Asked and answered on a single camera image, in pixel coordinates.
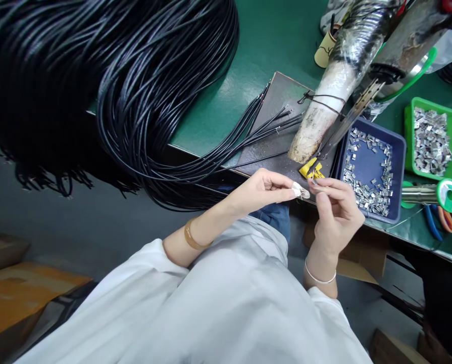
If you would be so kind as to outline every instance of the green workbench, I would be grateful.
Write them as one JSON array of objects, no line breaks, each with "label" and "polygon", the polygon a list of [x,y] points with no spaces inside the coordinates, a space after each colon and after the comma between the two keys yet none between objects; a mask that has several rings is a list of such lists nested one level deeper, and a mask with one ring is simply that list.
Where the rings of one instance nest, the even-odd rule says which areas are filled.
[{"label": "green workbench", "polygon": [[[240,21],[240,42],[227,75],[206,89],[178,128],[172,145],[195,155],[215,147],[232,129],[248,103],[258,95],[275,71],[316,89],[324,70],[314,62],[319,30],[327,0],[236,0]],[[423,76],[399,96],[375,122],[399,134],[404,133],[404,107],[419,96],[452,108],[452,86],[436,74]],[[430,180],[406,173],[406,180]],[[397,225],[368,219],[366,225],[385,231],[425,249],[438,242],[426,225],[421,206],[402,211]],[[436,251],[452,261],[452,234]]]}]

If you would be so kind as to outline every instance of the yellow tool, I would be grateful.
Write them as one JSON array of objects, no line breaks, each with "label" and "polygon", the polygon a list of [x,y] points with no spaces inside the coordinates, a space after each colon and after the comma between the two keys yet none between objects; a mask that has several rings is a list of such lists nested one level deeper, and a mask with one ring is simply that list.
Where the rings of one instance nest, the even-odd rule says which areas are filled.
[{"label": "yellow tool", "polygon": [[322,169],[322,164],[318,163],[315,166],[315,169],[313,170],[313,172],[309,172],[310,167],[312,167],[312,165],[317,161],[317,158],[312,158],[308,161],[307,164],[305,164],[302,168],[300,168],[299,172],[302,174],[303,177],[305,178],[313,178],[313,179],[317,179],[317,178],[325,178],[325,176],[320,172],[320,169]]}]

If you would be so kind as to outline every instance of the blue pliers handle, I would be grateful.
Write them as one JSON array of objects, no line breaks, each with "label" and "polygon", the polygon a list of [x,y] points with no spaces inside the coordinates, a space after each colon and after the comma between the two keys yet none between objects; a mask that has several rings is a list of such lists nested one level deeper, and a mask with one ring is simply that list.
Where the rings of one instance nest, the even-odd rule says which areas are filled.
[{"label": "blue pliers handle", "polygon": [[428,221],[429,230],[436,240],[443,241],[443,237],[439,233],[434,223],[433,213],[437,214],[438,207],[436,205],[426,205],[424,207],[424,213],[426,215],[426,220]]}]

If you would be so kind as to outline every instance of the white sleeve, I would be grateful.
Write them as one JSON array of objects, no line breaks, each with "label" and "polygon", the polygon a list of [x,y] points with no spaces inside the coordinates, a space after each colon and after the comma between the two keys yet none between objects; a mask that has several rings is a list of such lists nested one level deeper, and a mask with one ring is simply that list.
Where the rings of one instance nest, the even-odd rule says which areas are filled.
[{"label": "white sleeve", "polygon": [[350,328],[340,302],[325,295],[318,287],[311,287],[308,295],[315,305],[332,347],[351,358],[356,358],[357,363],[372,363],[367,351]]},{"label": "white sleeve", "polygon": [[172,286],[175,286],[175,284],[178,286],[189,273],[189,270],[172,263],[165,254],[163,241],[155,239],[144,245],[126,262],[112,270],[90,293],[76,313],[95,303],[107,292],[117,288],[137,273],[142,275],[142,282],[147,286],[147,289],[154,291],[159,288],[158,281],[163,279],[173,281],[173,283],[170,282]]},{"label": "white sleeve", "polygon": [[67,322],[16,363],[76,363],[91,355],[118,362],[134,339],[136,317],[140,325],[153,320],[188,272],[155,239],[108,274]]}]

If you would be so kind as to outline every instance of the gray floor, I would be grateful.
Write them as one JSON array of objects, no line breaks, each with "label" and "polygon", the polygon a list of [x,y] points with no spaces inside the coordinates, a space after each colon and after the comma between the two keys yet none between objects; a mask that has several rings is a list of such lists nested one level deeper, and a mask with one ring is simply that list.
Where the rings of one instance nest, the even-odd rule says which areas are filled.
[{"label": "gray floor", "polygon": [[[73,199],[52,191],[26,192],[14,178],[14,166],[0,158],[0,232],[29,240],[27,259],[81,273],[97,280],[154,238],[164,238],[194,214],[156,206],[145,193],[124,199],[100,181],[92,190],[76,185]],[[291,216],[289,269],[301,280],[307,249],[301,216]],[[419,302],[421,279],[387,261],[380,284],[410,302],[393,285]],[[338,277],[339,300],[361,343],[368,347],[376,328],[416,346],[420,326],[380,299],[366,284]]]}]

